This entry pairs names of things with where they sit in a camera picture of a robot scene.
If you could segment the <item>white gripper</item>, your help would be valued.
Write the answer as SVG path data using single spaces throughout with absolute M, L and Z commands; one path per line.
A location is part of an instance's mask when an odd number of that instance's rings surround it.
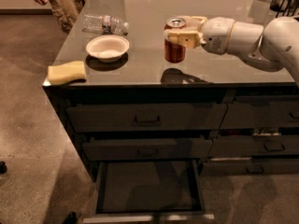
M 205 51 L 219 55 L 226 52 L 235 20 L 223 17 L 209 20 L 202 16 L 182 16 L 182 19 L 190 31 L 166 29 L 166 41 L 189 49 L 202 46 Z

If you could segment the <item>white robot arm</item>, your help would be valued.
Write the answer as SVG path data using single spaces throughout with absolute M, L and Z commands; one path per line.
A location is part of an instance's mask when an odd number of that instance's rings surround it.
M 299 85 L 299 17 L 278 17 L 267 25 L 230 18 L 183 16 L 186 26 L 167 28 L 164 39 L 185 48 L 238 57 L 264 71 L 286 69 Z

